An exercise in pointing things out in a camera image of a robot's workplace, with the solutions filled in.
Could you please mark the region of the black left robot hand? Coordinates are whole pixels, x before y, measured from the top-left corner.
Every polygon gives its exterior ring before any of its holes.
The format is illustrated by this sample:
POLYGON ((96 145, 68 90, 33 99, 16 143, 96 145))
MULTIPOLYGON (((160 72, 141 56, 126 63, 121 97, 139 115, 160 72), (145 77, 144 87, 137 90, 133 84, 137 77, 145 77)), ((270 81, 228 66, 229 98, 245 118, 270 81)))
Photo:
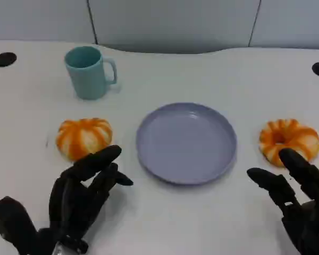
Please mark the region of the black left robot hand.
POLYGON ((118 170, 114 162, 121 154, 118 145, 88 154, 61 173, 49 200, 49 229, 55 242, 78 254, 85 254, 88 244, 82 238, 95 222, 110 190, 117 184, 133 182, 118 170))

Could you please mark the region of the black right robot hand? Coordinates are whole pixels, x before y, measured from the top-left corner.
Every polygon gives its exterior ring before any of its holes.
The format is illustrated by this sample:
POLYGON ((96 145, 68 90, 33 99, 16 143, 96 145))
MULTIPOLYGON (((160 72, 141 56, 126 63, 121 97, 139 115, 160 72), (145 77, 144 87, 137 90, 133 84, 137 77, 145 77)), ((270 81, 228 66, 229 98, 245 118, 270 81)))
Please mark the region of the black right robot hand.
POLYGON ((278 152, 279 159, 310 201, 300 204, 283 175, 253 167, 247 175, 266 190, 282 212, 282 224, 300 254, 319 254, 319 169, 290 148, 278 152))

